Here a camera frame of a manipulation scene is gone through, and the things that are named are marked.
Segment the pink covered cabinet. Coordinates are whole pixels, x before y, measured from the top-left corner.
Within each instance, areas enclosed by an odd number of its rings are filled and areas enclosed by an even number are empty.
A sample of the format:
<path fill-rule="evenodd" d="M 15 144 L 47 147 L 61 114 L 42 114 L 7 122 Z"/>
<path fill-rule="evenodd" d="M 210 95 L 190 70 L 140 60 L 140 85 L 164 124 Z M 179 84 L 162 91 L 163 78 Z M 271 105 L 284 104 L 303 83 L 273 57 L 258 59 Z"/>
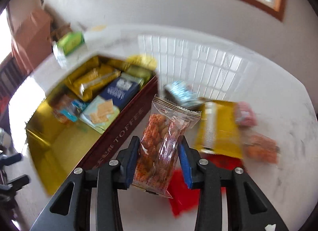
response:
<path fill-rule="evenodd" d="M 52 21 L 46 11 L 35 9 L 14 33 L 12 55 L 24 75 L 29 75 L 52 53 L 49 41 Z"/>

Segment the dark seaweed snack packet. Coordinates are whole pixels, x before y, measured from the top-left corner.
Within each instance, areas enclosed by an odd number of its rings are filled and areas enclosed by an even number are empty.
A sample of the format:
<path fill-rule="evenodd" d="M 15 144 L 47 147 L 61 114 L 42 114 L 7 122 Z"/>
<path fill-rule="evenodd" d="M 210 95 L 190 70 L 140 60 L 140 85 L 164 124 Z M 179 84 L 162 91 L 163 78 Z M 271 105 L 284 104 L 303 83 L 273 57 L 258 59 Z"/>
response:
<path fill-rule="evenodd" d="M 191 111 L 200 111 L 204 101 L 192 92 L 187 83 L 178 80 L 164 85 L 164 96 L 172 103 Z"/>

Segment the large yellow snack packet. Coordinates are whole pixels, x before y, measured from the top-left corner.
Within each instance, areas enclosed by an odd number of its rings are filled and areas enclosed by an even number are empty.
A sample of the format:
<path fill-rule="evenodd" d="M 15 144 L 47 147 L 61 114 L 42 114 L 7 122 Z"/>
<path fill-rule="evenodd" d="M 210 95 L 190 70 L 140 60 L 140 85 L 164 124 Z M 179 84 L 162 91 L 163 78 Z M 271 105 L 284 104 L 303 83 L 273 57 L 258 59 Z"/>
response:
<path fill-rule="evenodd" d="M 64 83 L 79 99 L 86 102 L 120 74 L 120 70 L 107 64 L 100 64 L 88 71 L 87 69 L 74 71 Z"/>

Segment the small wooden stool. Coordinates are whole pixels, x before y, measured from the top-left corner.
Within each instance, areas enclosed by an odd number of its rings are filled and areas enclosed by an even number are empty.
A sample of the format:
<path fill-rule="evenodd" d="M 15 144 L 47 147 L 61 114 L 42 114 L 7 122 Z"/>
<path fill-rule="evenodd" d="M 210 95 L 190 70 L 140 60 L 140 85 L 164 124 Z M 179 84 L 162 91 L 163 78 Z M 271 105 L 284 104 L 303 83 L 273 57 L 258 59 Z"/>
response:
<path fill-rule="evenodd" d="M 51 42 L 57 42 L 60 39 L 62 39 L 67 33 L 71 33 L 73 30 L 71 28 L 71 24 L 65 24 L 62 25 L 61 27 L 54 29 L 50 33 L 50 41 Z"/>

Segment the round yellow sticker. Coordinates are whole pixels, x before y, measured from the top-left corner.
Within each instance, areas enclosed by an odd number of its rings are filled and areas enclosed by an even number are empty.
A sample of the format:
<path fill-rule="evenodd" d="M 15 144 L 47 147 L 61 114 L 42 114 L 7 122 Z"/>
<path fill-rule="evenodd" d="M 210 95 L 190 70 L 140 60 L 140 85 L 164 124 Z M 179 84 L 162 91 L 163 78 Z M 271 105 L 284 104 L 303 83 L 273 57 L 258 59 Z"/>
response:
<path fill-rule="evenodd" d="M 126 62 L 154 71 L 157 68 L 157 60 L 150 55 L 133 55 L 126 59 Z"/>

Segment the red foil snack packet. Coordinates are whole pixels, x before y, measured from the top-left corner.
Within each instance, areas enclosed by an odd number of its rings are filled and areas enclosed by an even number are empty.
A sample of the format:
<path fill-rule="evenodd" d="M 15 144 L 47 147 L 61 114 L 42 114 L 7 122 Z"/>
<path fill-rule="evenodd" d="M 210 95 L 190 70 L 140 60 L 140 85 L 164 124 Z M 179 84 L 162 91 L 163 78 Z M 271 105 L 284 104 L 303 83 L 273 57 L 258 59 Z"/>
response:
<path fill-rule="evenodd" d="M 242 159 L 239 158 L 213 154 L 204 154 L 203 158 L 222 169 L 234 170 L 236 167 L 245 169 Z M 193 184 L 192 188 L 190 188 L 184 180 L 181 169 L 173 172 L 167 191 L 172 196 L 169 199 L 169 203 L 171 212 L 175 218 L 193 210 L 199 204 L 200 187 Z"/>

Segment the green tissue pack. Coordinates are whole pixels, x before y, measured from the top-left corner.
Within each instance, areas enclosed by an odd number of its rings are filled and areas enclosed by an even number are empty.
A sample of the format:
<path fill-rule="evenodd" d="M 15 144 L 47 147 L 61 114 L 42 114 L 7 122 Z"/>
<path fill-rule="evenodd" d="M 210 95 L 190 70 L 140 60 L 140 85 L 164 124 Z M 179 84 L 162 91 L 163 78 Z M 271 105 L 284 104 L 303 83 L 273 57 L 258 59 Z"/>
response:
<path fill-rule="evenodd" d="M 85 43 L 82 31 L 69 32 L 53 44 L 53 55 L 62 67 L 68 64 L 68 56 Z"/>

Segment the gold toffee tin box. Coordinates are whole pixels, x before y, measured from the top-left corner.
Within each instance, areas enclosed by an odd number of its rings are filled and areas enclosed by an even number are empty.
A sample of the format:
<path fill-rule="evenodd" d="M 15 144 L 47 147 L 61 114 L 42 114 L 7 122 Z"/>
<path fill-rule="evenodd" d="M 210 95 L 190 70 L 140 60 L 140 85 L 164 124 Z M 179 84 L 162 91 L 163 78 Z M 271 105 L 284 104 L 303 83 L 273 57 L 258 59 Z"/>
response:
<path fill-rule="evenodd" d="M 62 123 L 53 115 L 58 99 L 71 92 L 66 79 L 49 92 L 26 125 L 33 165 L 50 196 L 76 167 L 95 169 L 111 159 L 151 108 L 151 101 L 158 93 L 156 73 L 118 58 L 114 64 L 137 77 L 148 76 L 149 80 L 105 132 L 99 133 L 81 120 Z"/>

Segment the pink wrapped candy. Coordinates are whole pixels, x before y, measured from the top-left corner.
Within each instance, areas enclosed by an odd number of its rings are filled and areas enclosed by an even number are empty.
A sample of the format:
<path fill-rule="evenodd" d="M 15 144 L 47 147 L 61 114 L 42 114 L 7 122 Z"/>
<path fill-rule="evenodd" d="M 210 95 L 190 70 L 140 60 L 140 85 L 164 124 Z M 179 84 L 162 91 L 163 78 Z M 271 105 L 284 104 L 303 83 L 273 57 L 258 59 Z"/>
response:
<path fill-rule="evenodd" d="M 235 106 L 235 120 L 238 126 L 254 127 L 257 118 L 251 106 L 246 102 L 237 102 Z"/>

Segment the small blue plum candy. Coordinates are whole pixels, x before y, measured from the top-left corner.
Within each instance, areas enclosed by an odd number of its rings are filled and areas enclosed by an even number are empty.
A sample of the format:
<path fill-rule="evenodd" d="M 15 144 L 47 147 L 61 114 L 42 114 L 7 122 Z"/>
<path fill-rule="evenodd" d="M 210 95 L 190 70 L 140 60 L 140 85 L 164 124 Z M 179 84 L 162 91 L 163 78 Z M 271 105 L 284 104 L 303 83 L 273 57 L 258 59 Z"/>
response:
<path fill-rule="evenodd" d="M 61 113 L 70 121 L 76 122 L 87 106 L 87 102 L 83 102 L 81 100 L 72 100 L 68 105 L 61 108 L 59 113 Z"/>

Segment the sesame brittle block packet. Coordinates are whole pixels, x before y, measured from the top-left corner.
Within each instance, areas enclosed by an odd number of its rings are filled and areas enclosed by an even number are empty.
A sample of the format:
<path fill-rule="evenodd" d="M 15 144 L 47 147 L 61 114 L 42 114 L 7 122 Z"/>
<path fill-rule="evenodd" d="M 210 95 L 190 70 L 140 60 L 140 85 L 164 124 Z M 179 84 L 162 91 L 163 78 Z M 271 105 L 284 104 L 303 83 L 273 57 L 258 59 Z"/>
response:
<path fill-rule="evenodd" d="M 71 105 L 73 98 L 64 94 L 58 98 L 55 98 L 51 103 L 50 106 L 53 110 L 52 114 L 54 117 L 62 124 L 68 124 L 70 119 L 66 117 L 61 111 L 66 109 L 68 106 Z"/>

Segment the dark wooden bench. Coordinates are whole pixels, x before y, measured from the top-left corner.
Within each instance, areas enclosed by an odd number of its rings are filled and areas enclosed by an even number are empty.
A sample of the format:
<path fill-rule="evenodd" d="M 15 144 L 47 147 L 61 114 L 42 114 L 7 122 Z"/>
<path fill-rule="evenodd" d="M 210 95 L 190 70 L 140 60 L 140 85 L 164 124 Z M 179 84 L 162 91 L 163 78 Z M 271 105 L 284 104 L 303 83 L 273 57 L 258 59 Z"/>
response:
<path fill-rule="evenodd" d="M 26 74 L 18 67 L 15 57 L 8 54 L 1 62 L 1 128 L 9 134 L 9 102 L 25 79 Z"/>

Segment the clear orange snack bag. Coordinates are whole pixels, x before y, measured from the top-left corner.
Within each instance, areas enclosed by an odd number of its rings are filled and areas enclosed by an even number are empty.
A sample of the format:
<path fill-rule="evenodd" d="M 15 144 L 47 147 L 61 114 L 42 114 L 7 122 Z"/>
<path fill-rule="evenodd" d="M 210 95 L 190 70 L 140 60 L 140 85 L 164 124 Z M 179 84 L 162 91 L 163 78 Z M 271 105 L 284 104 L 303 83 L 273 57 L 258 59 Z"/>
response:
<path fill-rule="evenodd" d="M 155 95 L 148 123 L 140 140 L 133 185 L 161 197 L 171 198 L 168 186 L 184 133 L 201 118 L 194 112 Z"/>

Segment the blue soda cracker packet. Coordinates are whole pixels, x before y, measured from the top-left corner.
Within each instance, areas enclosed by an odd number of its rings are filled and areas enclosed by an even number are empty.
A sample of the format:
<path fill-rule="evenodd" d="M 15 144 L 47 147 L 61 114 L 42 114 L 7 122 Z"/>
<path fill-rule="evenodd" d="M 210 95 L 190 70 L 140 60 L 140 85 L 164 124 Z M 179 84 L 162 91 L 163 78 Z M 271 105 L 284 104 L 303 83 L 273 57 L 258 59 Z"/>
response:
<path fill-rule="evenodd" d="M 139 92 L 140 81 L 141 79 L 122 73 L 92 100 L 81 113 L 80 120 L 103 134 Z"/>

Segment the clear twisted snack bag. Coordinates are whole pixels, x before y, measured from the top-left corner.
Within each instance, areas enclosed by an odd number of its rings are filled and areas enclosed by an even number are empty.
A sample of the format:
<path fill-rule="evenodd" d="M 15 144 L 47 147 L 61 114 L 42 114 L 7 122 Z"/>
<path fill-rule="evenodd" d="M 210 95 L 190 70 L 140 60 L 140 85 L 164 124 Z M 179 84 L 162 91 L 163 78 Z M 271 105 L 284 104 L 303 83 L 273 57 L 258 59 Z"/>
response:
<path fill-rule="evenodd" d="M 278 164 L 280 149 L 275 140 L 255 131 L 246 131 L 242 135 L 244 154 L 257 162 Z"/>

